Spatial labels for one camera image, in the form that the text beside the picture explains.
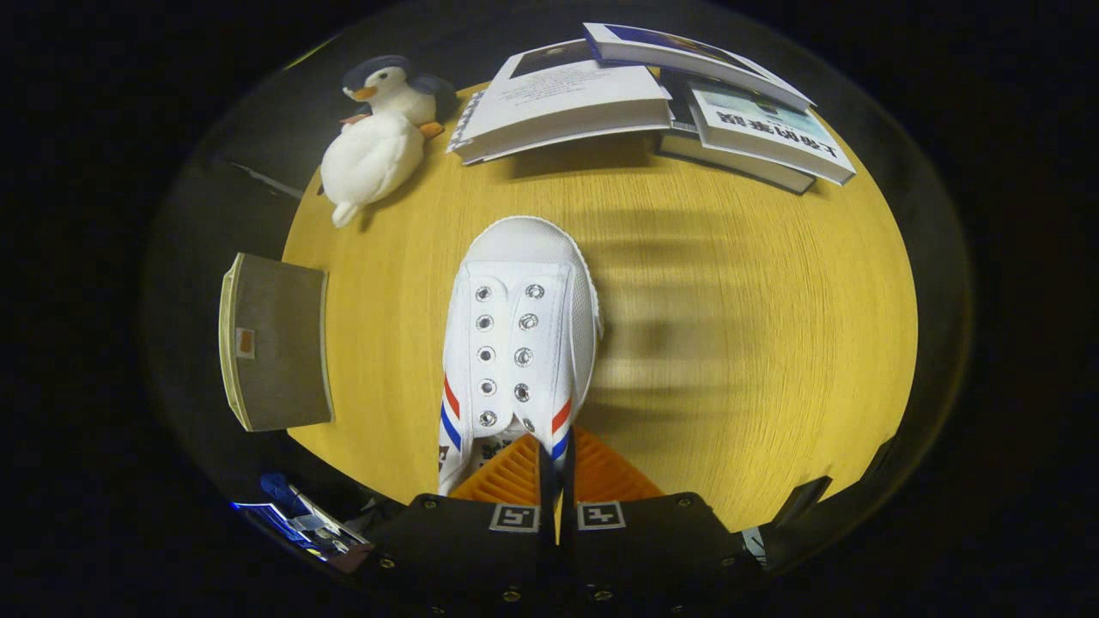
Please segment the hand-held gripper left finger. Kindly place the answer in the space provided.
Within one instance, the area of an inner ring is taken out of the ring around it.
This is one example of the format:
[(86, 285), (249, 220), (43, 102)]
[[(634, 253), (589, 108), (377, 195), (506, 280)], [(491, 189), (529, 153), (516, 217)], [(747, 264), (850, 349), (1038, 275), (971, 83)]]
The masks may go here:
[(365, 588), (395, 603), (552, 603), (554, 470), (525, 435), (453, 496), (424, 494), (381, 525)]

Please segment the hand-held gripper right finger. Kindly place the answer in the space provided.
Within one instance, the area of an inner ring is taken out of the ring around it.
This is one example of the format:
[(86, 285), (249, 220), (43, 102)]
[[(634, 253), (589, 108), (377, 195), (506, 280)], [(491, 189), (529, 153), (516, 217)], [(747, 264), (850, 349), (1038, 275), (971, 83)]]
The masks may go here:
[(667, 494), (582, 427), (562, 473), (562, 574), (573, 605), (730, 605), (765, 572), (698, 494)]

